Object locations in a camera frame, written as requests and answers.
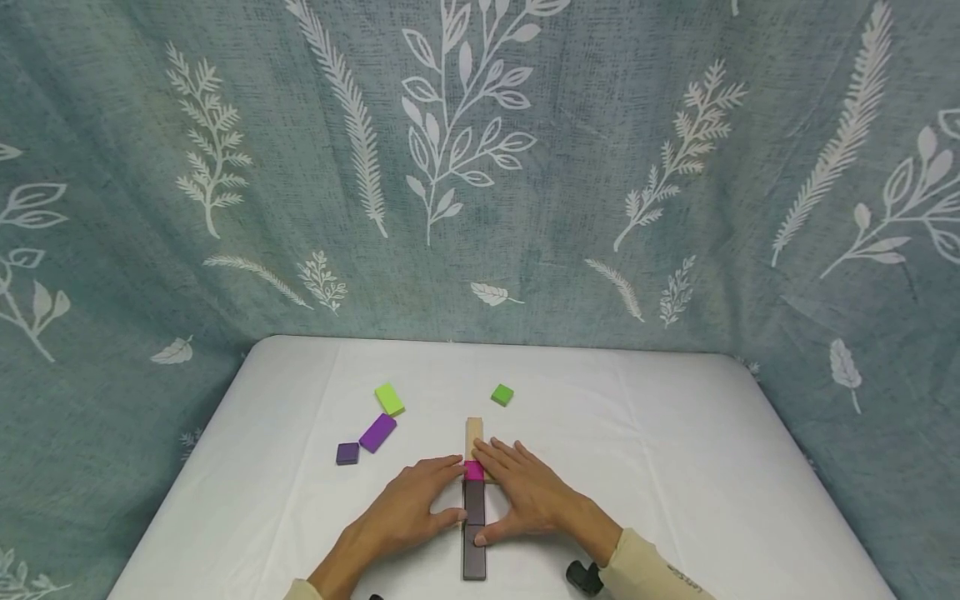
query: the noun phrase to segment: purple block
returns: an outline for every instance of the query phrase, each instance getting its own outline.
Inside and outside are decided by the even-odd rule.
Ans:
[[[360,444],[350,442],[337,446],[337,465],[356,465],[360,462]]]
[[[367,433],[363,434],[360,438],[360,445],[373,454],[380,445],[383,444],[383,441],[387,439],[387,436],[390,435],[390,432],[392,432],[394,428],[396,428],[396,421],[393,417],[386,413],[380,413],[380,416],[376,418],[373,425],[367,430]]]

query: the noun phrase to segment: teal fabric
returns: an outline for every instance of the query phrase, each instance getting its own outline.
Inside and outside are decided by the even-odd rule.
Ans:
[[[954,4],[451,1],[0,2],[0,599],[104,598],[279,333],[742,357],[955,597]]]

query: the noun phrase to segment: small green block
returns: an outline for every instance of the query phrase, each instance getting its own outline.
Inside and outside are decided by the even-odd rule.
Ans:
[[[501,406],[506,406],[510,403],[510,398],[512,397],[514,397],[514,391],[501,383],[493,390],[490,399]]]
[[[391,417],[396,417],[406,410],[403,408],[403,402],[400,401],[400,396],[396,395],[394,386],[389,383],[383,384],[377,388],[374,393],[376,394],[376,399],[380,401],[380,406],[383,407],[383,412]]]

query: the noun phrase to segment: right hand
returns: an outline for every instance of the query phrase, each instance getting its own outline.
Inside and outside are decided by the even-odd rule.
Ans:
[[[490,444],[477,440],[473,458],[496,479],[511,503],[506,516],[477,534],[478,546],[563,530],[565,516],[586,500],[520,442],[510,447],[497,438]]]

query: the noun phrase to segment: beige sleeve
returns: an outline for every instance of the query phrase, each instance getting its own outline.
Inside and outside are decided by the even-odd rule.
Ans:
[[[290,591],[283,596],[283,600],[323,600],[320,593],[308,582],[295,579]]]
[[[633,529],[623,530],[600,580],[614,600],[714,600]]]

